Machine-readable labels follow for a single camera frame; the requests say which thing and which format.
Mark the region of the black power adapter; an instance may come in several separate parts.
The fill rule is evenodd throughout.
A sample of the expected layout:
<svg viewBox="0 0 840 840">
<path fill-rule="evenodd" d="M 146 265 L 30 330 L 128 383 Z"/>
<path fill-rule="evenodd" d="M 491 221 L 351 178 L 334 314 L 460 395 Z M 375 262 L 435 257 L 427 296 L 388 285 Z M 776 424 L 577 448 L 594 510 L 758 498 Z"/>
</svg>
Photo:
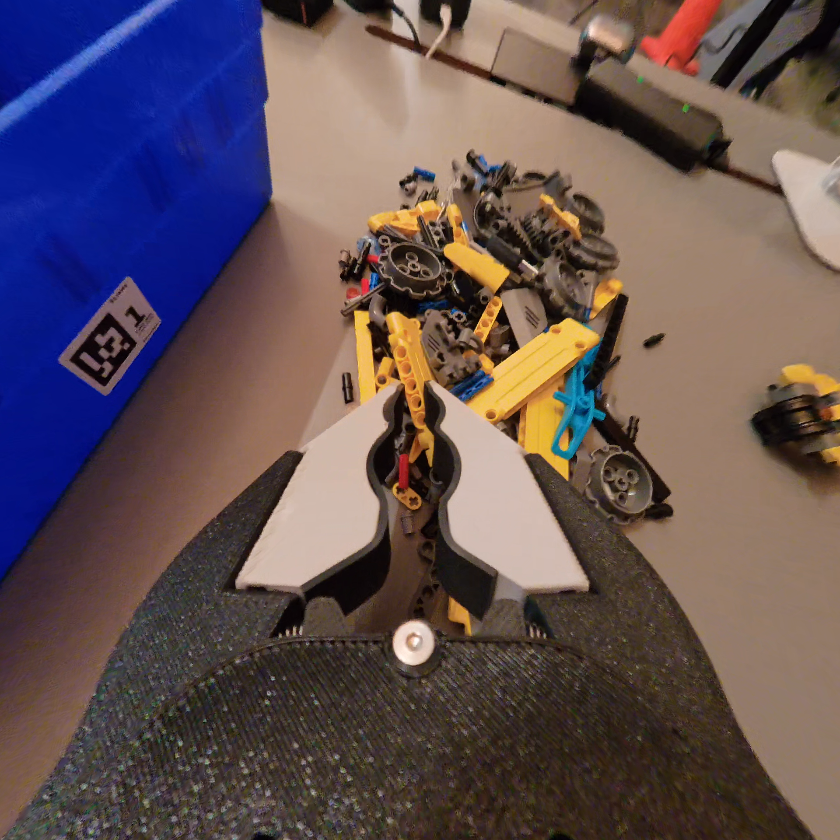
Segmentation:
<svg viewBox="0 0 840 840">
<path fill-rule="evenodd" d="M 616 59 L 589 69 L 575 93 L 574 109 L 683 172 L 728 165 L 732 141 L 717 114 L 659 90 Z"/>
</svg>

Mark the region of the grey flat cover panel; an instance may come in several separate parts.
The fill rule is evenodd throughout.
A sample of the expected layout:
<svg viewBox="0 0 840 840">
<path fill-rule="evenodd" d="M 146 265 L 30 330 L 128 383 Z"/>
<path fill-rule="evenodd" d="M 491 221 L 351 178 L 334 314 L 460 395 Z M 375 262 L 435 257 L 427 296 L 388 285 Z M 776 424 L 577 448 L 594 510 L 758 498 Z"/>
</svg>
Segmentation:
<svg viewBox="0 0 840 840">
<path fill-rule="evenodd" d="M 595 53 L 544 43 L 513 28 L 505 28 L 490 68 L 490 78 L 530 96 L 570 109 Z"/>
</svg>

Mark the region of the small black box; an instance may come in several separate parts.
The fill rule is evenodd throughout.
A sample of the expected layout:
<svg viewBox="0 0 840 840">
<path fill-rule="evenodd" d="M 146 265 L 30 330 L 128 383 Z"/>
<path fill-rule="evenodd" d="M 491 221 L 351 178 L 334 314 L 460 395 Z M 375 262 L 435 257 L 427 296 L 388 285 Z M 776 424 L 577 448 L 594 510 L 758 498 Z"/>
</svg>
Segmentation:
<svg viewBox="0 0 840 840">
<path fill-rule="evenodd" d="M 261 1 L 263 8 L 275 17 L 305 28 L 312 28 L 333 9 L 334 1 Z"/>
</svg>

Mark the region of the yellow toy beam with holes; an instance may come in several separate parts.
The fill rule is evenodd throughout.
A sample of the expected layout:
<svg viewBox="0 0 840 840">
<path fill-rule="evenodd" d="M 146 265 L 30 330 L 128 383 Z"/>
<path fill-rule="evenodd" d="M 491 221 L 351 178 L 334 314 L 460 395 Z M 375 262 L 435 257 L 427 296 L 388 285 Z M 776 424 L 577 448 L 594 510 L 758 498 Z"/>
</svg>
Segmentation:
<svg viewBox="0 0 840 840">
<path fill-rule="evenodd" d="M 415 461 L 423 451 L 428 464 L 432 465 L 434 435 L 425 422 L 424 387 L 427 382 L 434 382 L 435 378 L 422 344 L 422 328 L 416 318 L 408 318 L 397 311 L 387 314 L 385 323 L 396 371 L 403 384 L 406 404 L 416 429 L 417 442 L 413 445 L 409 459 Z"/>
</svg>

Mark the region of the partly built yellow toy vehicle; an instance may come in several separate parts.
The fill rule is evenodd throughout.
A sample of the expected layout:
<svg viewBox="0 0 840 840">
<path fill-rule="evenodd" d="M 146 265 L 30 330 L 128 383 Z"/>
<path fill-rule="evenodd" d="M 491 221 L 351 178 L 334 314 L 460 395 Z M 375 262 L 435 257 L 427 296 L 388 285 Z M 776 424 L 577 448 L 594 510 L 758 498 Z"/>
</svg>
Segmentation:
<svg viewBox="0 0 840 840">
<path fill-rule="evenodd" d="M 789 364 L 768 386 L 751 426 L 762 446 L 839 464 L 839 382 L 808 364 Z"/>
</svg>

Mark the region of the red plastic object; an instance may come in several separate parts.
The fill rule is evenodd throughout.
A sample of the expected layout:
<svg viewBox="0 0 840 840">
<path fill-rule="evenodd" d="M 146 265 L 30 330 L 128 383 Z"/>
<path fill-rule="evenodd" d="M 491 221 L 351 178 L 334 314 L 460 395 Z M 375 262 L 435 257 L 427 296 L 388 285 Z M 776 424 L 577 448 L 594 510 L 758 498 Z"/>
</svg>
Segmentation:
<svg viewBox="0 0 840 840">
<path fill-rule="evenodd" d="M 645 36 L 637 51 L 655 64 L 694 77 L 700 65 L 695 58 L 721 1 L 685 1 L 659 36 Z"/>
</svg>

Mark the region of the pile of toy building parts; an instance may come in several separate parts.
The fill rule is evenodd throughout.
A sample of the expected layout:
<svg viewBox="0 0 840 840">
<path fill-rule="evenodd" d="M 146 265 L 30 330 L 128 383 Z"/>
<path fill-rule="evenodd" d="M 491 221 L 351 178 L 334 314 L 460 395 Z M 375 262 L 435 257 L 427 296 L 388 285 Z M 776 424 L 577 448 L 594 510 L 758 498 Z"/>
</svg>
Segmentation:
<svg viewBox="0 0 840 840">
<path fill-rule="evenodd" d="M 571 480 L 606 520 L 625 527 L 671 518 L 670 490 L 635 445 L 637 417 L 619 421 L 603 391 L 620 361 L 628 297 L 599 204 L 561 171 L 489 164 L 474 150 L 453 162 L 445 192 L 422 167 L 399 186 L 414 204 L 371 216 L 338 260 L 360 402 L 403 386 L 385 323 L 399 312 L 420 322 L 430 382 Z M 443 487 L 424 451 L 410 460 L 416 443 L 406 404 L 385 488 L 423 564 L 407 616 L 443 617 L 471 635 L 478 618 L 438 576 Z"/>
</svg>

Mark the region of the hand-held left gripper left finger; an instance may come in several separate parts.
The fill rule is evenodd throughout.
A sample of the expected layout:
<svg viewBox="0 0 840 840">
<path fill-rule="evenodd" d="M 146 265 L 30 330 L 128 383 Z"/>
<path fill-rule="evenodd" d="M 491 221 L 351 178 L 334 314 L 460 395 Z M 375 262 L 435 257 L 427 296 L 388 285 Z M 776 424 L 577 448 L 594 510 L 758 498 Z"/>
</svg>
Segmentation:
<svg viewBox="0 0 840 840">
<path fill-rule="evenodd" d="M 403 387 L 389 385 L 305 445 L 236 589 L 330 597 L 346 615 L 380 590 L 391 560 L 380 473 L 403 408 Z"/>
</svg>

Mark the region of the dark blurred frame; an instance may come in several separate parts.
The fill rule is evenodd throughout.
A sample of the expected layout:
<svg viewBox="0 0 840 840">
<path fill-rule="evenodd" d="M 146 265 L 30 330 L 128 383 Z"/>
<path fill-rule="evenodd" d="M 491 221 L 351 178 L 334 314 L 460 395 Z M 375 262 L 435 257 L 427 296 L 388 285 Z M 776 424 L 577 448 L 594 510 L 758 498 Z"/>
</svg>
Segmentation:
<svg viewBox="0 0 840 840">
<path fill-rule="evenodd" d="M 757 21 L 773 2 L 723 2 L 721 18 L 696 50 L 698 78 L 757 100 L 794 59 L 815 54 L 835 39 L 838 2 L 788 2 L 772 29 Z"/>
</svg>

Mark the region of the blue plastic bin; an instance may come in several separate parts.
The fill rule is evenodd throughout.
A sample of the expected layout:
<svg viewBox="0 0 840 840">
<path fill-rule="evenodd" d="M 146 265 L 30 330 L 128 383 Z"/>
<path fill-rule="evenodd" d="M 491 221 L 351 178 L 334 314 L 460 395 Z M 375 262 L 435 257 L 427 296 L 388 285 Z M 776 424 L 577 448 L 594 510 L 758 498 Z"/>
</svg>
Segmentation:
<svg viewBox="0 0 840 840">
<path fill-rule="evenodd" d="M 269 203 L 260 2 L 2 2 L 2 576 Z"/>
</svg>

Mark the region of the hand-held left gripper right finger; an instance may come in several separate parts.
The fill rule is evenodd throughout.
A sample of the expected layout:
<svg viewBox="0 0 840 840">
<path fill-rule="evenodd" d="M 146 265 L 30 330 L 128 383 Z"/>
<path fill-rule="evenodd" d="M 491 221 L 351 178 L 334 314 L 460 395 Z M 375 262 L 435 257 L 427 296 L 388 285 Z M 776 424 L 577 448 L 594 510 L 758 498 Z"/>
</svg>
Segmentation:
<svg viewBox="0 0 840 840">
<path fill-rule="evenodd" d="M 434 434 L 437 572 L 482 619 L 497 600 L 588 592 L 590 582 L 524 450 L 435 382 L 425 384 Z"/>
</svg>

